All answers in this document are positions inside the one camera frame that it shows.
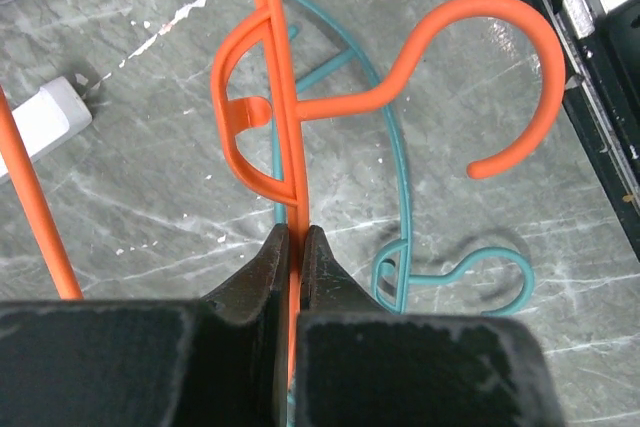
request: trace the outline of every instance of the white plastic block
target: white plastic block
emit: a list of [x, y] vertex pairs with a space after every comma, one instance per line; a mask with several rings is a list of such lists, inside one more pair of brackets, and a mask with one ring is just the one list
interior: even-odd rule
[[[91, 123], [91, 113], [64, 77], [40, 87], [40, 91], [13, 110], [20, 136], [31, 162], [51, 152]], [[0, 156], [0, 184], [9, 172]]]

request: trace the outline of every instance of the marble surface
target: marble surface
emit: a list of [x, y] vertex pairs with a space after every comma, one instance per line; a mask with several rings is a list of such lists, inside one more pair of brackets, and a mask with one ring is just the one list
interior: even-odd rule
[[[445, 0], [315, 1], [385, 72], [416, 22]], [[184, 6], [194, 8], [181, 18]], [[88, 298], [202, 295], [264, 240], [271, 205], [226, 166], [208, 84], [216, 49], [251, 10], [252, 0], [19, 0], [0, 9], [0, 81], [12, 105], [65, 75], [95, 117], [37, 165]], [[298, 74], [338, 52], [298, 10], [288, 15], [302, 27]], [[472, 248], [492, 244], [529, 256], [538, 282], [518, 318], [546, 351], [570, 425], [636, 426], [640, 269], [566, 115], [512, 171], [481, 182], [465, 176], [468, 162], [506, 146], [527, 124], [538, 68], [519, 32], [468, 20], [436, 39], [398, 98], [413, 179], [414, 269], [446, 272]], [[363, 79], [352, 65], [306, 95], [361, 90]], [[258, 49], [230, 89], [267, 93]], [[268, 170], [268, 130], [241, 140]], [[310, 123], [305, 140], [313, 221], [368, 288], [376, 250], [398, 229], [382, 115]], [[504, 304], [518, 282], [513, 265], [489, 260], [454, 285], [413, 288], [410, 310], [478, 312]], [[0, 300], [54, 297], [4, 184]]]

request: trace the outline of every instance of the gray tabletop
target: gray tabletop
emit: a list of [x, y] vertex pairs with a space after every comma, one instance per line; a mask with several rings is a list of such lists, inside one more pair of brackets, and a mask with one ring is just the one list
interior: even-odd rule
[[[315, 0], [386, 72], [413, 26], [445, 0]], [[88, 298], [199, 296], [256, 253], [270, 202], [231, 174], [209, 92], [215, 52], [252, 0], [19, 0], [0, 9], [0, 80], [13, 106], [65, 75], [93, 124], [37, 171]], [[298, 10], [296, 72], [339, 51]], [[508, 145], [540, 92], [526, 38], [493, 19], [442, 33], [397, 99], [414, 196], [416, 272], [446, 272], [473, 248], [515, 248], [534, 264], [517, 318], [546, 351], [571, 425], [640, 422], [640, 270], [564, 113], [522, 164], [472, 181], [466, 165]], [[366, 87], [353, 64], [307, 97]], [[259, 48], [234, 96], [268, 94]], [[371, 260], [398, 230], [393, 159], [379, 113], [305, 125], [312, 220], [369, 288]], [[269, 129], [241, 136], [265, 171]], [[415, 287], [412, 312], [476, 313], [508, 302], [516, 268], [488, 260], [447, 287]], [[11, 184], [0, 186], [0, 300], [56, 292]]]

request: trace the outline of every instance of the gray marble floor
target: gray marble floor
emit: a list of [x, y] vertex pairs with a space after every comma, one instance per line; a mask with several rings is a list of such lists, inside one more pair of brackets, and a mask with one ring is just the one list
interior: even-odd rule
[[[416, 22], [445, 0], [315, 1], [357, 33], [385, 72]], [[269, 202], [225, 164], [208, 84], [216, 49], [251, 10], [252, 0], [19, 0], [0, 9], [0, 81], [12, 104], [65, 75], [95, 116], [37, 166], [88, 298], [204, 294], [270, 229]], [[303, 31], [294, 47], [299, 74], [338, 51], [296, 10], [289, 15]], [[265, 93], [265, 74], [256, 50], [234, 73], [232, 93]], [[364, 87], [350, 66], [306, 95]], [[444, 272], [470, 249], [495, 243], [524, 252], [538, 283], [518, 318], [546, 351], [567, 419], [636, 426], [640, 269], [566, 115], [512, 171], [481, 182], [465, 176], [469, 161], [524, 128], [539, 91], [532, 47], [499, 21], [458, 23], [425, 55], [396, 103], [413, 178], [415, 269]], [[313, 221], [368, 288], [372, 257], [398, 227], [382, 115], [311, 123], [305, 135]], [[268, 132], [242, 142], [267, 170]], [[513, 289], [491, 294], [513, 285], [514, 269], [486, 261], [452, 286], [416, 287], [410, 310], [501, 305]], [[0, 300], [55, 296], [4, 184]]]

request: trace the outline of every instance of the orange rod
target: orange rod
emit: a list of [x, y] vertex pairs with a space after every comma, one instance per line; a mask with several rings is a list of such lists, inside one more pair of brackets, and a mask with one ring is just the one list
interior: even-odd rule
[[82, 299], [82, 291], [2, 87], [0, 87], [0, 153], [58, 294], [62, 299]]

